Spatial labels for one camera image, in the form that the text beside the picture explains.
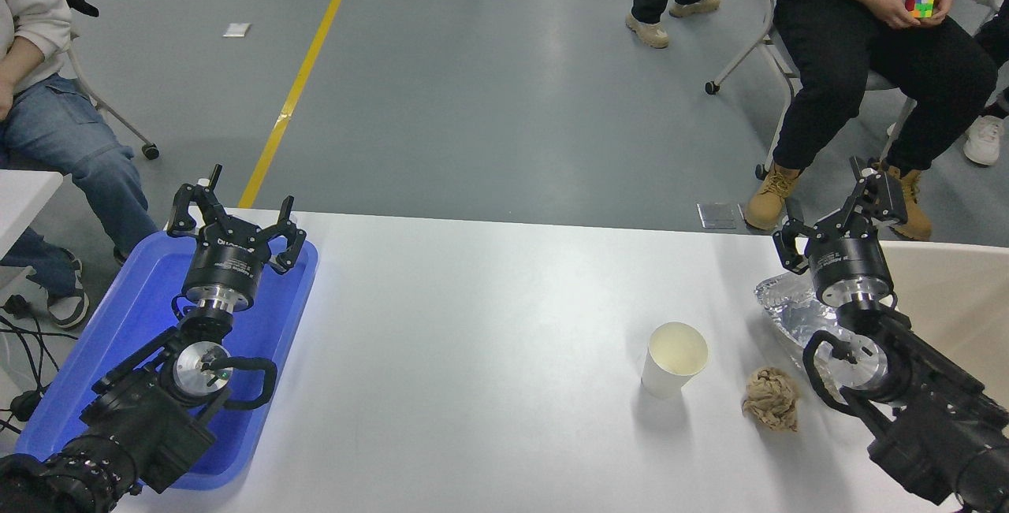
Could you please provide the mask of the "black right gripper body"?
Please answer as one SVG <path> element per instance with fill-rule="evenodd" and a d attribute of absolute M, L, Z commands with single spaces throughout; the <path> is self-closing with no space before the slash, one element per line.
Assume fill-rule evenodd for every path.
<path fill-rule="evenodd" d="M 821 220 L 807 234 L 805 256 L 818 299 L 883 299 L 894 293 L 875 222 Z"/>

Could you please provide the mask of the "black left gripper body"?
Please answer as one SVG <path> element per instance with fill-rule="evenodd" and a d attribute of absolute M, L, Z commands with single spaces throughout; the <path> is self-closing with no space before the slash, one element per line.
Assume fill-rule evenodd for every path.
<path fill-rule="evenodd" d="M 251 223 L 213 223 L 197 233 L 184 294 L 195 295 L 206 287 L 223 287 L 241 295 L 257 291 L 270 248 L 249 241 L 260 228 Z"/>

